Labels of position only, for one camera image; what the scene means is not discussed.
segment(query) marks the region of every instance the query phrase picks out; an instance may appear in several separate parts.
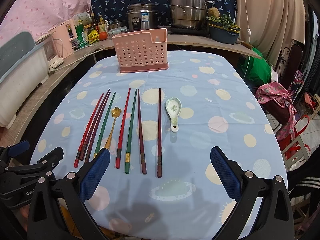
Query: basket base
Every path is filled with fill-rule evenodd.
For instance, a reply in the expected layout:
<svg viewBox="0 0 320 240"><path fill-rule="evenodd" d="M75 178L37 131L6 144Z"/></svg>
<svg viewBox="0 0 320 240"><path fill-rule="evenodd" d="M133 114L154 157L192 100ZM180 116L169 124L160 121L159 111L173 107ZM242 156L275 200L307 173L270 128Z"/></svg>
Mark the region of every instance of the basket base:
<svg viewBox="0 0 320 240"><path fill-rule="evenodd" d="M155 70L166 70L169 68L169 63L160 63L144 66L130 66L130 67L120 67L120 73L133 73L133 72L145 72L145 71L155 71Z"/></svg>

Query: green plastic bag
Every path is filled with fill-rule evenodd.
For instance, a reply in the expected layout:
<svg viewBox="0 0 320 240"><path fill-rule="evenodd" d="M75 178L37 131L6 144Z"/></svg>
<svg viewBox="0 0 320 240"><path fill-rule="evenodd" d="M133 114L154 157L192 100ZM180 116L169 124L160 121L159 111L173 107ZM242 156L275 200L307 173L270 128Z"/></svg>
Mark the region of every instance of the green plastic bag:
<svg viewBox="0 0 320 240"><path fill-rule="evenodd" d="M264 84L270 83L271 81L271 67L263 58L262 53L256 48L252 49L258 55L262 57L262 59L258 59L255 57L247 57L244 61L243 65L240 65L242 71L245 73L248 61L249 66L245 77L253 82L254 85L260 87Z"/></svg>

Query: pink cloth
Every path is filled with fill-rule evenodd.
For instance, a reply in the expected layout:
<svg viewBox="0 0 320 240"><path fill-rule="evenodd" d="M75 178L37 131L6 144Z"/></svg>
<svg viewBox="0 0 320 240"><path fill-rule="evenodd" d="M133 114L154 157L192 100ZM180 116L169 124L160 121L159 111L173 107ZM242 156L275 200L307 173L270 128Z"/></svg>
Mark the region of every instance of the pink cloth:
<svg viewBox="0 0 320 240"><path fill-rule="evenodd" d="M270 100L276 102L278 106L284 108L286 106L286 102L288 102L288 110L289 110L289 121L286 125L283 125L279 131L276 133L276 138L278 141L283 140L289 134L294 136L294 113L296 110L293 107L292 99L287 92L287 90L278 82L267 83L258 88L256 92L256 98L259 104L265 104Z"/></svg>
<svg viewBox="0 0 320 240"><path fill-rule="evenodd" d="M0 25L0 46L22 31L33 38L84 12L90 0L16 0Z"/></svg>

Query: gold spoon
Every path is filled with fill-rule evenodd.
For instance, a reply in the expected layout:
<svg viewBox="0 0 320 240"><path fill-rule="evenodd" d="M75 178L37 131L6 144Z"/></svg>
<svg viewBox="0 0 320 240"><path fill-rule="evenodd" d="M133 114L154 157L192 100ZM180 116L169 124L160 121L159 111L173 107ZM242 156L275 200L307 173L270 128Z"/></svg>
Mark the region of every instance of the gold spoon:
<svg viewBox="0 0 320 240"><path fill-rule="evenodd" d="M104 146L108 150L110 150L112 133L113 133L113 129L114 129L115 124L116 124L116 119L121 115L121 108L116 106L115 109L112 109L111 115L112 115L112 117L114 117L114 121L113 121L113 125L112 125L112 129L111 129L110 135L108 137L106 145Z"/></svg>

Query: dark red chopstick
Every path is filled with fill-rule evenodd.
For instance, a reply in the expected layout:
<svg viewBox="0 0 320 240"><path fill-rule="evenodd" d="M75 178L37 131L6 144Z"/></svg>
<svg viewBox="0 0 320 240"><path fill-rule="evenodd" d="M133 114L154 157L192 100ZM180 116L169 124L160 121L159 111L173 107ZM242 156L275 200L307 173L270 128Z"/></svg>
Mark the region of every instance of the dark red chopstick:
<svg viewBox="0 0 320 240"><path fill-rule="evenodd" d="M96 107L94 108L94 110L93 110L93 112L92 112L92 115L91 115L91 117L90 117L90 119L89 119L88 125L87 125L87 127L85 128L85 131L84 131L84 134L83 134L83 137L82 137L82 140L81 140L81 143L80 143L78 152L77 152L75 164L73 165L75 168L77 168L78 165L79 165L80 154L81 154L81 151L82 151L82 148L83 148L83 144L84 144L85 138L87 137L89 128L90 128L90 126L91 126L92 119L93 119L94 114L96 113L96 111L97 111L97 109L98 109L98 106L99 106L99 104L100 104L100 101L101 101L103 95L104 95L104 93L102 93L102 95L101 95L101 97L100 97L100 99L99 99Z"/></svg>
<svg viewBox="0 0 320 240"><path fill-rule="evenodd" d="M121 129L120 129L120 135L119 135L119 142L118 142L118 148L117 148L117 156L116 156L116 168L120 168L120 160L121 160L121 150L122 150L122 140L123 140L123 131L124 131L124 123L125 123L125 116L127 115L127 108L128 108L128 102L129 102L129 96L130 96L130 90L128 91L127 101L125 103L124 112L122 116L122 123L121 123Z"/></svg>
<svg viewBox="0 0 320 240"><path fill-rule="evenodd" d="M103 100L105 100L105 98L106 98L107 95L109 94L109 91L110 91L110 89L108 89L108 91L107 91L106 95L104 96L104 99L103 99ZM88 143L89 143L89 140L90 140L90 137L91 137L93 128L94 128L94 126L95 126L95 124L96 124L96 122L97 122L98 115L99 115L99 114L96 114L96 115L95 115L95 117L94 117L94 119L93 119L93 122L92 122L92 125L91 125L91 127L90 127L90 130L89 130L89 132L88 132L88 134L87 134L87 137L85 138L85 141L84 141L84 144L83 144L81 153L80 153L80 160L81 160L81 161L83 161L83 159L84 159L84 155L85 155L85 152L86 152L86 150L87 150Z"/></svg>
<svg viewBox="0 0 320 240"><path fill-rule="evenodd" d="M104 108L106 107L106 104L107 104L107 101L109 99L109 96L110 96L111 92L109 92L106 96L107 98L105 97L99 107L99 110L97 112L97 115L99 115L98 119L97 119L97 122L94 126L94 129L93 129L93 133L92 133L92 136L91 136L91 139L90 139L90 143L89 143L89 146L88 146L88 150L87 150L87 154L85 156L85 160L84 160L84 163L87 163L90 159L90 154L91 154L91 151L92 151L92 146L93 146L93 143L94 143L94 138L96 137L96 133L97 133L97 130L98 130L98 127L99 127L99 124L100 124L100 120L101 120L101 117L102 117L102 114L103 114L103 111L104 111Z"/></svg>
<svg viewBox="0 0 320 240"><path fill-rule="evenodd" d="M162 177L162 149L161 149L161 88L159 88L157 175L158 175L158 178L161 178L161 177Z"/></svg>
<svg viewBox="0 0 320 240"><path fill-rule="evenodd" d="M146 158L144 155L143 134L142 134L142 122L141 122L141 109L140 109L140 93L138 90L138 125L139 125L139 143L140 143L140 158L142 174L147 174Z"/></svg>

